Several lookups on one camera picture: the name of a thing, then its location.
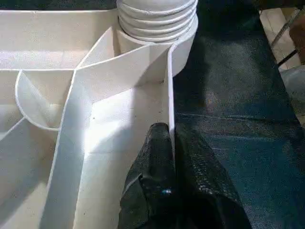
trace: white foam board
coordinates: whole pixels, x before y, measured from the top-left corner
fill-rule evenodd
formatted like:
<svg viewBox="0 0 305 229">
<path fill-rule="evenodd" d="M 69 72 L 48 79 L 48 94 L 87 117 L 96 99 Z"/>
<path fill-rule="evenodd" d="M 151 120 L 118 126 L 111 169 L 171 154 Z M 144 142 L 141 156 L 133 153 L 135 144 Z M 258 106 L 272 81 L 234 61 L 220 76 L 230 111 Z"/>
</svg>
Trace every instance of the white foam board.
<svg viewBox="0 0 305 229">
<path fill-rule="evenodd" d="M 116 9 L 0 11 L 0 228 L 116 228 L 150 125 L 174 143 L 173 77 L 197 25 L 155 44 Z"/>
</svg>

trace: white compartment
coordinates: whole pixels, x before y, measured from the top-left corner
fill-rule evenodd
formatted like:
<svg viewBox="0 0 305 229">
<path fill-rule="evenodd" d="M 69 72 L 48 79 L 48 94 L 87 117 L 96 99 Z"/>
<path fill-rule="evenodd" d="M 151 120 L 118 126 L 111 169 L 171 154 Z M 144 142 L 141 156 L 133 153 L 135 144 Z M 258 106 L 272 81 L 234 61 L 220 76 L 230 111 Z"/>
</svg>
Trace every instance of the white compartment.
<svg viewBox="0 0 305 229">
<path fill-rule="evenodd" d="M 146 133 L 173 112 L 168 49 L 144 46 L 76 71 L 42 228 L 116 228 L 124 181 Z"/>
<path fill-rule="evenodd" d="M 0 227 L 38 228 L 55 143 L 21 119 L 0 141 Z"/>
<path fill-rule="evenodd" d="M 72 70 L 21 71 L 16 101 L 22 114 L 33 125 L 58 131 L 72 76 Z"/>
<path fill-rule="evenodd" d="M 115 23 L 98 39 L 78 67 L 106 61 L 147 44 L 129 37 Z"/>
<path fill-rule="evenodd" d="M 22 118 L 15 101 L 18 71 L 0 70 L 0 140 Z"/>
<path fill-rule="evenodd" d="M 174 140 L 172 77 L 197 25 L 154 44 L 117 10 L 0 11 L 0 228 L 116 228 L 149 126 Z"/>
<path fill-rule="evenodd" d="M 116 22 L 116 10 L 0 10 L 0 69 L 75 68 Z"/>
</svg>

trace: white partition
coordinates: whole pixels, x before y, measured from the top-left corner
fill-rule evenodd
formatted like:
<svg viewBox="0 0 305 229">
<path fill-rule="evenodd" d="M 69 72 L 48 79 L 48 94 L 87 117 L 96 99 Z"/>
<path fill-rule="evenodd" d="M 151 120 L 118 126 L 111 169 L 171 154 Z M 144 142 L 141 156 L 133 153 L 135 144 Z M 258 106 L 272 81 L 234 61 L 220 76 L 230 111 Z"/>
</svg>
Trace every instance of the white partition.
<svg viewBox="0 0 305 229">
<path fill-rule="evenodd" d="M 0 140 L 22 118 L 15 101 L 18 71 L 0 70 Z"/>
<path fill-rule="evenodd" d="M 72 76 L 72 70 L 21 71 L 15 94 L 22 114 L 40 128 L 58 131 Z"/>
<path fill-rule="evenodd" d="M 116 9 L 0 10 L 0 69 L 75 68 L 116 21 Z"/>
<path fill-rule="evenodd" d="M 0 228 L 38 228 L 54 148 L 25 118 L 0 141 Z"/>
</svg>

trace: black glove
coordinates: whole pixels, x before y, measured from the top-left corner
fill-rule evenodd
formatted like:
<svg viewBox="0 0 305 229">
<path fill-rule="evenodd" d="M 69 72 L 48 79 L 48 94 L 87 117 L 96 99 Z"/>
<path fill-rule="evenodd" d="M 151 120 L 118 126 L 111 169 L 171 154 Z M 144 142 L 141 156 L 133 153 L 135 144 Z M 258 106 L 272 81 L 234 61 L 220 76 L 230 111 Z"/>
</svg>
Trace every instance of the black glove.
<svg viewBox="0 0 305 229">
<path fill-rule="evenodd" d="M 175 179 L 168 126 L 156 123 L 128 172 L 118 229 L 174 228 L 179 208 Z"/>
</svg>

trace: black fabric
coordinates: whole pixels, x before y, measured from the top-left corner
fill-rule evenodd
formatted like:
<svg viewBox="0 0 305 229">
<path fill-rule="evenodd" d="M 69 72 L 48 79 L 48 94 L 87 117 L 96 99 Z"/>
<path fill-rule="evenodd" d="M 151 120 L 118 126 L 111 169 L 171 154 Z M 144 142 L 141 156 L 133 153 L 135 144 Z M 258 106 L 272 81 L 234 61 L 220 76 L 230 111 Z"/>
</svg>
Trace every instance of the black fabric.
<svg viewBox="0 0 305 229">
<path fill-rule="evenodd" d="M 128 172 L 118 229 L 175 227 L 177 195 L 168 126 L 156 123 Z"/>
<path fill-rule="evenodd" d="M 185 215 L 197 228 L 250 229 L 239 196 L 224 167 L 199 133 L 176 126 L 176 170 Z"/>
<path fill-rule="evenodd" d="M 201 0 L 197 12 L 188 63 L 173 80 L 176 125 L 212 148 L 254 229 L 303 229 L 304 133 L 258 12 L 241 0 Z"/>
<path fill-rule="evenodd" d="M 211 148 L 192 129 L 176 130 L 177 173 L 167 125 L 148 131 L 125 181 L 118 229 L 250 229 Z"/>
</svg>

